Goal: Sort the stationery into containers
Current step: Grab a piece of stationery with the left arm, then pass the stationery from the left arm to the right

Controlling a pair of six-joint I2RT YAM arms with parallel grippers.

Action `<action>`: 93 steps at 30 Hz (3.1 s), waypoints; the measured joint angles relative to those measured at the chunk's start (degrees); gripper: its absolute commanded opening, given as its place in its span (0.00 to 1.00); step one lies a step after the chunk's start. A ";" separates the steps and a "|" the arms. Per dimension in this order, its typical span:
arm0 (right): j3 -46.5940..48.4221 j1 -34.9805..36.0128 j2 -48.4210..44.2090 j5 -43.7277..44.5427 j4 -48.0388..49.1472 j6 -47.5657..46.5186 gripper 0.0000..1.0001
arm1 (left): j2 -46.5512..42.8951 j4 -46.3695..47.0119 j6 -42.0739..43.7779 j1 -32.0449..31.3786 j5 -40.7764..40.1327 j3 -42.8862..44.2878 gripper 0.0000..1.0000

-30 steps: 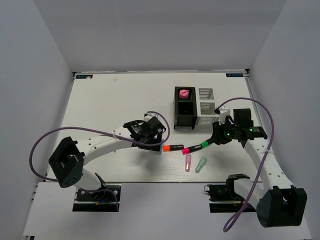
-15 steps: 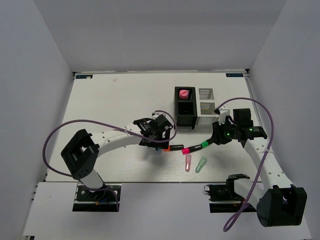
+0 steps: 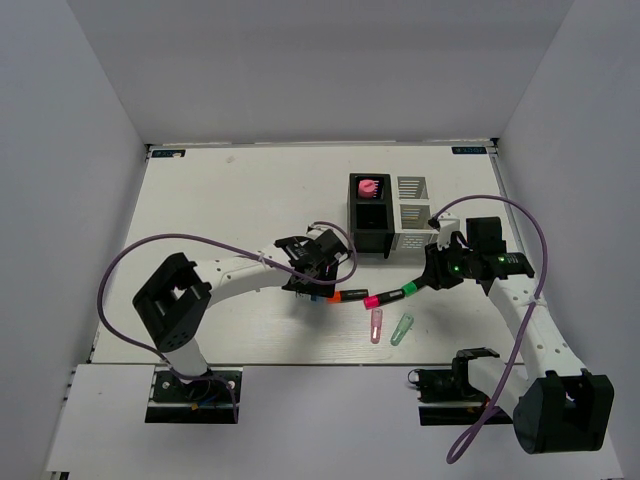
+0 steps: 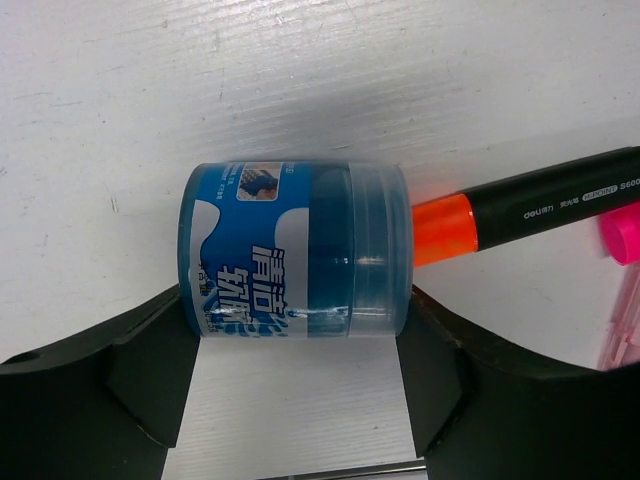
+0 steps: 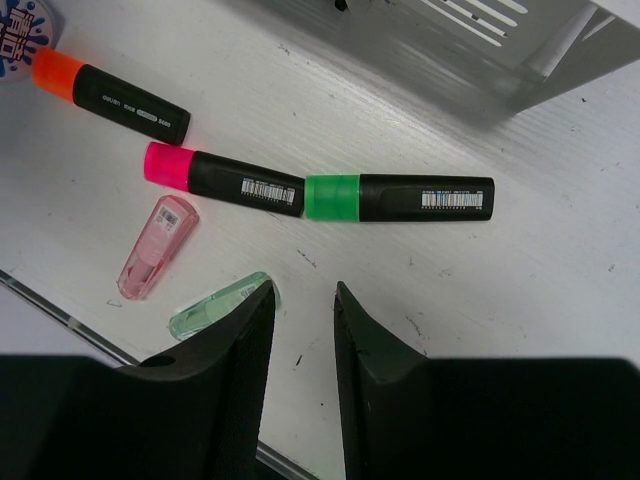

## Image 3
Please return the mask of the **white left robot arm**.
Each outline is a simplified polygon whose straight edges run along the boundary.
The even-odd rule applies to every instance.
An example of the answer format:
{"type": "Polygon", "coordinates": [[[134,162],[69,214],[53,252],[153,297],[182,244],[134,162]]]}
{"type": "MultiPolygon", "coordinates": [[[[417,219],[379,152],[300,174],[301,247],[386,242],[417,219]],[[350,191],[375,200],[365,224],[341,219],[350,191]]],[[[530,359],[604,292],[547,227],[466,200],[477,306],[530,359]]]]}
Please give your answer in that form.
{"type": "Polygon", "coordinates": [[[310,228],[257,251],[196,262],[179,252],[167,257],[132,304],[155,349],[188,398],[211,387],[211,374],[195,339],[209,307],[264,288],[331,297],[349,247],[329,228],[310,228]]]}

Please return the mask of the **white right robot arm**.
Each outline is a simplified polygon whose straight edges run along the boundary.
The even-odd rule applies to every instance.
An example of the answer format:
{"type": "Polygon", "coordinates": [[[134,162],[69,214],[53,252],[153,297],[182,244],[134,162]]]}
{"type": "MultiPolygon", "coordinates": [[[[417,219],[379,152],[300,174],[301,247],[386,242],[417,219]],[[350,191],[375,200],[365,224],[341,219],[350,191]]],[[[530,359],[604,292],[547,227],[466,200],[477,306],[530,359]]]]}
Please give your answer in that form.
{"type": "Polygon", "coordinates": [[[409,382],[424,405],[454,411],[476,403],[471,419],[512,423],[528,454],[599,450],[605,439],[614,387],[605,375],[588,371],[563,338],[541,295],[526,256],[510,252],[497,217],[460,221],[445,213],[430,225],[438,236],[425,248],[421,284],[451,289],[473,280],[501,314],[514,338],[525,371],[489,347],[456,353],[446,370],[416,369],[409,382]]]}

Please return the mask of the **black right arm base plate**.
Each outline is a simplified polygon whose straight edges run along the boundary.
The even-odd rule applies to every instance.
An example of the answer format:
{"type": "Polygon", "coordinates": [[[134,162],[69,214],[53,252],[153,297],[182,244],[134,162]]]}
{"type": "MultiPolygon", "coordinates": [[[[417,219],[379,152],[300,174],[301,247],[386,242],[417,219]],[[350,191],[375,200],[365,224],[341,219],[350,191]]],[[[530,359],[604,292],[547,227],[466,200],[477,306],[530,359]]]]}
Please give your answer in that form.
{"type": "Polygon", "coordinates": [[[407,382],[418,393],[419,423],[423,427],[471,426],[489,403],[478,390],[456,386],[450,369],[416,368],[407,374],[407,382]]]}

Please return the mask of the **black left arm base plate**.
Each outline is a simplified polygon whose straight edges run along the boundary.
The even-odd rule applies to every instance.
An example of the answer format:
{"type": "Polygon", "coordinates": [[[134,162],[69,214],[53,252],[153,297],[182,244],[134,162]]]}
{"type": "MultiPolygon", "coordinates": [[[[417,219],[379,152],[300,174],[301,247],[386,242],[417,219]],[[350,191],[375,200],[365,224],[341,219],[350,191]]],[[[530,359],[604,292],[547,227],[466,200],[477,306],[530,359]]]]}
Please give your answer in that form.
{"type": "Polygon", "coordinates": [[[229,425],[240,412],[242,370],[213,370],[223,382],[183,383],[167,369],[152,377],[145,413],[148,424],[229,425]]]}

